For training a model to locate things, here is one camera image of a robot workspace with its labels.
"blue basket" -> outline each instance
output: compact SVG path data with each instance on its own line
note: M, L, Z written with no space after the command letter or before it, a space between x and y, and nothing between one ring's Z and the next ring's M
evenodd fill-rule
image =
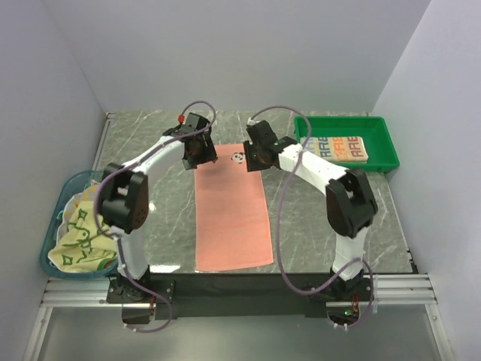
M99 278L113 274L117 267L117 260L100 271L90 273L67 273L62 272L55 267L48 259L48 253L56 246L56 232L60 226L61 220L57 220L57 215L60 211L63 211L67 202L77 193L83 192L83 190L90 185L91 180L100 181L102 176L101 171L82 171L74 175L67 180L67 183L62 188L59 196L59 200L53 211L50 225L48 226L47 235L45 236L44 245L40 252L40 264L44 271L51 277L62 278L66 280L91 280L93 278Z

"black base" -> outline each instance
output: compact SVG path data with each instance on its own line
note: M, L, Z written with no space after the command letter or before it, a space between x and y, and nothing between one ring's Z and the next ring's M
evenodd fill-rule
M330 277L329 273L289 275L291 282L303 290L317 287ZM326 302L351 302L356 293L360 302L367 302L371 295L367 278L360 279L341 297L330 289L315 296L300 296L286 286L279 274L151 274L149 283L151 290L171 300L174 318L285 314L326 317ZM107 303L150 303L150 296L135 301L125 293L119 294L118 286L117 280L111 281ZM157 303L155 319L167 317L168 307Z

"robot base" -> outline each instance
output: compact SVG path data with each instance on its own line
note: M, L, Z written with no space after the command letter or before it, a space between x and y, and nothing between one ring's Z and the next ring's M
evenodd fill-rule
M291 282L310 290L326 282L329 273L289 274ZM343 290L327 289L314 296L293 293L279 274L151 274L146 287L165 296L174 306L174 318L264 316L303 314L305 317L325 318L326 302L351 302L357 293L360 302L368 302L371 292L368 278L360 277ZM124 323L147 324L150 309L145 305L155 301L146 293L132 294L122 276L110 282L107 303L129 304L123 308ZM155 319L168 318L163 303L155 306Z

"green tray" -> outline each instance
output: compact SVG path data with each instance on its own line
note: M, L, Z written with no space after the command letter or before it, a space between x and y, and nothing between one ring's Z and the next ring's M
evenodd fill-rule
M363 168L365 171L388 172L399 166L398 155L389 135L386 122L381 117L307 117L313 128L313 137L359 136L368 152L366 163L339 162L346 168ZM302 117L294 119L298 141L307 136L307 125Z

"white wall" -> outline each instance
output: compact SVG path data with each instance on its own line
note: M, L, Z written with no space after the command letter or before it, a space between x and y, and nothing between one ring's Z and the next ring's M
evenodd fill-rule
M371 111L429 0L45 2L108 111Z
M104 115L41 0L0 2L0 51L0 358L14 361L45 287L56 198L91 166Z
M433 0L374 108L401 160L391 187L408 243L459 360L481 354L479 19L478 0Z

